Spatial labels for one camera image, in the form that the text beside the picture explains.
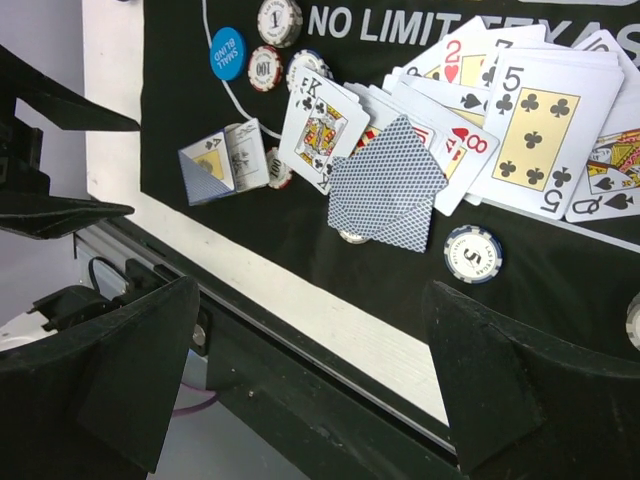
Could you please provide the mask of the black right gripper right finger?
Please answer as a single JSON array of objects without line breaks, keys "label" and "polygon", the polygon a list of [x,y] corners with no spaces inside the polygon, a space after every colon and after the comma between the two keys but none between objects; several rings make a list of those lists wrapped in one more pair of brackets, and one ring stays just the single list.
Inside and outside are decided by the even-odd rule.
[{"label": "black right gripper right finger", "polygon": [[567,342],[434,281],[427,343],[469,479],[636,479],[639,364]]}]

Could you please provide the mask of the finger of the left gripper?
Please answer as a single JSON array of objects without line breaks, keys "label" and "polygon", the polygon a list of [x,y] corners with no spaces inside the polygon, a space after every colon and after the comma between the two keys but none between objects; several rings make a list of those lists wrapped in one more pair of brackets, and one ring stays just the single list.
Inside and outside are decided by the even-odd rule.
[{"label": "finger of the left gripper", "polygon": [[1,96],[20,99],[63,130],[135,132],[135,120],[87,100],[1,47]]},{"label": "finger of the left gripper", "polygon": [[96,200],[1,194],[1,229],[28,238],[61,238],[100,221],[134,212],[128,205]]}]

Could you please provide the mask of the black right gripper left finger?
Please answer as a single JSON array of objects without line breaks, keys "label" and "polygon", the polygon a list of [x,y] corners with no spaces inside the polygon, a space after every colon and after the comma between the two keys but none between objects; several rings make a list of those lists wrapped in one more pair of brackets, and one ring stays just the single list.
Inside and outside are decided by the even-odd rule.
[{"label": "black right gripper left finger", "polygon": [[1,354],[4,479],[144,479],[155,472],[200,304],[181,277]]}]

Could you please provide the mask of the blue poker chip stack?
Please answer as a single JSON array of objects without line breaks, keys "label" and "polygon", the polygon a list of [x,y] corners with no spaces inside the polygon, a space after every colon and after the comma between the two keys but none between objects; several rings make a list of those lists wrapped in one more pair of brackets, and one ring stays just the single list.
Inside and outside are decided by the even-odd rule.
[{"label": "blue poker chip stack", "polygon": [[477,225],[463,225],[447,236],[444,260],[451,274],[466,284],[482,284],[501,270],[504,252],[498,239]]}]

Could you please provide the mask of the blue blind button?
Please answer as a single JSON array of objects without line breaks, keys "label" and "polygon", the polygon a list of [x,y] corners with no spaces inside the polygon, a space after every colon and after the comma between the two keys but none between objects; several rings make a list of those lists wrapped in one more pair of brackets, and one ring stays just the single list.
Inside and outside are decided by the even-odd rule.
[{"label": "blue blind button", "polygon": [[209,52],[210,66],[221,81],[232,81],[240,76],[247,61],[247,47],[243,35],[233,27],[219,29]]}]

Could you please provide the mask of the blue playing card deck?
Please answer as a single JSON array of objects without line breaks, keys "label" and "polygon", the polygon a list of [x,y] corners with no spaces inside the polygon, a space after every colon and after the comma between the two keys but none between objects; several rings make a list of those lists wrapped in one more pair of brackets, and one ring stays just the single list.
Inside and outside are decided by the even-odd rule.
[{"label": "blue playing card deck", "polygon": [[229,125],[178,151],[190,206],[261,188],[269,183],[260,123]]}]

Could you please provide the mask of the single red 100 chip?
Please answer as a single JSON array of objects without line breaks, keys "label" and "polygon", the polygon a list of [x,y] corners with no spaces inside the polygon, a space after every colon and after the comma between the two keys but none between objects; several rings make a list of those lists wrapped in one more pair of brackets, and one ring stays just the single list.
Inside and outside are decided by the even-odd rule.
[{"label": "single red 100 chip", "polygon": [[283,65],[277,50],[269,45],[256,48],[248,62],[248,78],[259,92],[274,89],[282,78]]}]

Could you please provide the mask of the queen of spades card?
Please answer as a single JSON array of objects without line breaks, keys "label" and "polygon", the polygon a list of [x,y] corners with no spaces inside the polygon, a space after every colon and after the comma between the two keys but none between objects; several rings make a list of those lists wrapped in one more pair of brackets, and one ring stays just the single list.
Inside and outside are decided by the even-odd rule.
[{"label": "queen of spades card", "polygon": [[639,214],[639,130],[600,137],[587,160],[565,219],[570,223]]}]

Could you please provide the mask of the king of clubs card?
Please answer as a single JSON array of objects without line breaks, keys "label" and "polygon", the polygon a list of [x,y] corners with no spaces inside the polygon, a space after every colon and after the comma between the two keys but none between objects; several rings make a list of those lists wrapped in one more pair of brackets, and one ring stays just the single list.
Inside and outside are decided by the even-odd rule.
[{"label": "king of clubs card", "polygon": [[369,122],[357,94],[301,67],[287,104],[279,158],[326,195],[334,159],[352,153]]}]

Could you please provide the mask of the eight of hearts card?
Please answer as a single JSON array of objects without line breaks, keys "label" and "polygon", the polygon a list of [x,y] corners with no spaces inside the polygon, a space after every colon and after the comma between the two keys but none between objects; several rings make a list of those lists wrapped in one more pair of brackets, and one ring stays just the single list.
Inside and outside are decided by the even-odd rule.
[{"label": "eight of hearts card", "polygon": [[392,89],[392,97],[406,102],[445,134],[445,149],[452,158],[442,167],[448,186],[436,195],[435,208],[450,216],[500,145],[483,129],[488,92],[403,75]]}]

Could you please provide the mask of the five of clubs card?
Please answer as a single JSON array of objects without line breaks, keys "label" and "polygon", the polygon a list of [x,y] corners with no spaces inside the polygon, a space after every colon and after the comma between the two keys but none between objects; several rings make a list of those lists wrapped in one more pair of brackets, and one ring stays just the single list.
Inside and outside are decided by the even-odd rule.
[{"label": "five of clubs card", "polygon": [[471,194],[560,219],[624,80],[614,52],[501,51],[483,125],[500,145]]}]

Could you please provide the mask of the two of hearts card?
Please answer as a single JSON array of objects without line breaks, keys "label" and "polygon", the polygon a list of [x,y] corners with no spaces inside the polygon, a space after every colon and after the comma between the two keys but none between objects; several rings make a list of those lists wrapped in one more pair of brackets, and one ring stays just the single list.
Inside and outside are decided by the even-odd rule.
[{"label": "two of hearts card", "polygon": [[487,29],[479,17],[474,17],[410,61],[402,72],[448,84],[474,86],[490,51],[509,48],[519,40],[545,40],[546,34],[547,27],[542,24]]}]

